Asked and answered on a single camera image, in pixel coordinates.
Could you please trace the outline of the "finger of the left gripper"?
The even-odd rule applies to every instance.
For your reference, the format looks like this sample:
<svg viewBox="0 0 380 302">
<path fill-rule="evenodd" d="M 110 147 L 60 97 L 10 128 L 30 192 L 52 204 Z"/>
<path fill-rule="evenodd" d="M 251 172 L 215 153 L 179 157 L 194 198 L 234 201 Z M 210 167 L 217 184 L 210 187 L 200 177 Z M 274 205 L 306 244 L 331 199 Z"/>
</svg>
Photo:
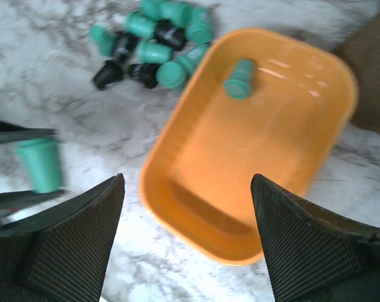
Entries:
<svg viewBox="0 0 380 302">
<path fill-rule="evenodd" d="M 0 144 L 48 138 L 56 133 L 56 130 L 51 128 L 26 128 L 0 120 Z"/>
<path fill-rule="evenodd" d="M 63 189 L 51 193 L 36 193 L 34 191 L 16 191 L 0 193 L 0 213 L 15 212 L 34 204 L 58 198 L 64 194 Z"/>
</svg>

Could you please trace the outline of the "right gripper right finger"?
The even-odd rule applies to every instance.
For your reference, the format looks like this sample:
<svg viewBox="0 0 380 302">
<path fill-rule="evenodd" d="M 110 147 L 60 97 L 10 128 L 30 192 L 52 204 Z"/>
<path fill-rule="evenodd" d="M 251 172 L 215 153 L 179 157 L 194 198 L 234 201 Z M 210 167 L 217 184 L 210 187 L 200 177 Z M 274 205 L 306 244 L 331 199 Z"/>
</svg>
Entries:
<svg viewBox="0 0 380 302">
<path fill-rule="evenodd" d="M 260 174 L 250 189 L 276 301 L 380 301 L 380 228 Z"/>
</svg>

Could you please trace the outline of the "orange plastic storage basket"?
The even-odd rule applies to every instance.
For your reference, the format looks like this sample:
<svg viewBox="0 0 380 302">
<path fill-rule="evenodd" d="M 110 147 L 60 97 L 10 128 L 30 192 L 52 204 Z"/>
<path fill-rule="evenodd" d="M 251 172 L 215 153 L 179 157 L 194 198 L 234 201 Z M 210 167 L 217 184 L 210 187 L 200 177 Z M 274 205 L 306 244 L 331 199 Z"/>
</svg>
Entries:
<svg viewBox="0 0 380 302">
<path fill-rule="evenodd" d="M 236 63 L 255 64 L 253 93 L 228 96 Z M 262 174 L 305 195 L 357 106 L 350 67 L 333 54 L 262 28 L 209 48 L 140 176 L 144 207 L 210 259 L 247 266 L 263 256 L 250 183 Z"/>
</svg>

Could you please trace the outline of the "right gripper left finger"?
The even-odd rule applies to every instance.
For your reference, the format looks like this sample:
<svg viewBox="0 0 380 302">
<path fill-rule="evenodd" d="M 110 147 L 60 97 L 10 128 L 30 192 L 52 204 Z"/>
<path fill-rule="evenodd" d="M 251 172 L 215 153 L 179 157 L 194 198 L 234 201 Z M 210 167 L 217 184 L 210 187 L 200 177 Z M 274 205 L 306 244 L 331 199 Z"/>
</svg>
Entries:
<svg viewBox="0 0 380 302">
<path fill-rule="evenodd" d="M 0 225 L 0 301 L 99 301 L 124 196 L 117 174 Z"/>
</svg>

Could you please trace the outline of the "lone teal coffee capsule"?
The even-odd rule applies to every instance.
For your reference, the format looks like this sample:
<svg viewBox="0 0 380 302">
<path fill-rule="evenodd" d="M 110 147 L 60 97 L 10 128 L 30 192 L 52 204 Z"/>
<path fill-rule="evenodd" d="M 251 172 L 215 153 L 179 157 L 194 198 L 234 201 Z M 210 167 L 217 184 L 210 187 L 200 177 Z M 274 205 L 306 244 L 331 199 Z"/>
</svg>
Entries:
<svg viewBox="0 0 380 302">
<path fill-rule="evenodd" d="M 64 185 L 59 141 L 56 138 L 23 140 L 16 145 L 36 193 L 53 193 Z"/>
</svg>

